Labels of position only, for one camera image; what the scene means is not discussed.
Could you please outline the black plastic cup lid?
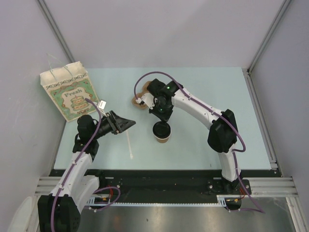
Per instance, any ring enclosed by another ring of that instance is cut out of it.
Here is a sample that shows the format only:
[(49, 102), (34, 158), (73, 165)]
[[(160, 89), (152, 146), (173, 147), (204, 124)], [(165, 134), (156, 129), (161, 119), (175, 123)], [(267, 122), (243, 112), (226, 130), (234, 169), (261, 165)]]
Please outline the black plastic cup lid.
[(171, 135), (171, 127), (167, 122), (159, 121), (153, 126), (154, 136), (164, 138)]

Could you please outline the brown paper coffee cup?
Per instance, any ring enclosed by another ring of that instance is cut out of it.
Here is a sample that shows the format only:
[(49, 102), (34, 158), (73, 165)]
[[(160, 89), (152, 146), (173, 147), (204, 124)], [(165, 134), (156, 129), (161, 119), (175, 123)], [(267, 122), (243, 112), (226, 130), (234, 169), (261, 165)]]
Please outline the brown paper coffee cup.
[(155, 136), (155, 138), (156, 138), (156, 140), (157, 140), (159, 143), (166, 143), (166, 142), (169, 140), (169, 136), (164, 137), (164, 138), (160, 138), (160, 137)]

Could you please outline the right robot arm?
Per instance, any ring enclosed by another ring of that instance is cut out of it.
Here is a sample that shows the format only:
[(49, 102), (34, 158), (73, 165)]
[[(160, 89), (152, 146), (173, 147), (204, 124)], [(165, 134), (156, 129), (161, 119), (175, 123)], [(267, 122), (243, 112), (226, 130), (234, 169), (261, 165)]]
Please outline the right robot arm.
[(149, 113), (160, 120), (153, 126), (153, 134), (160, 143), (165, 143), (171, 135), (168, 120), (177, 107), (200, 121), (209, 130), (207, 142), (218, 153), (222, 168), (221, 187), (215, 187), (218, 193), (234, 194), (240, 188), (236, 173), (232, 150), (237, 142), (238, 132), (235, 115), (227, 109), (220, 111), (200, 102), (190, 93), (186, 93), (182, 85), (171, 81), (168, 84), (154, 79), (142, 88), (142, 99), (149, 107)]

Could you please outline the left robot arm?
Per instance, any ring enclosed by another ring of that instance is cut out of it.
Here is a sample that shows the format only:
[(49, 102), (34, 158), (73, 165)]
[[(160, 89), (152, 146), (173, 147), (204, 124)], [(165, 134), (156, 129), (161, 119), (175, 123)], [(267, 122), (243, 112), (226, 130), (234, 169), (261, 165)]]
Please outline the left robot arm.
[(84, 115), (77, 120), (72, 158), (60, 181), (48, 195), (38, 200), (39, 227), (42, 232), (75, 232), (81, 220), (81, 212), (93, 193), (102, 193), (105, 179), (86, 175), (98, 152), (98, 139), (108, 133), (125, 132), (136, 122), (109, 111), (95, 120)]

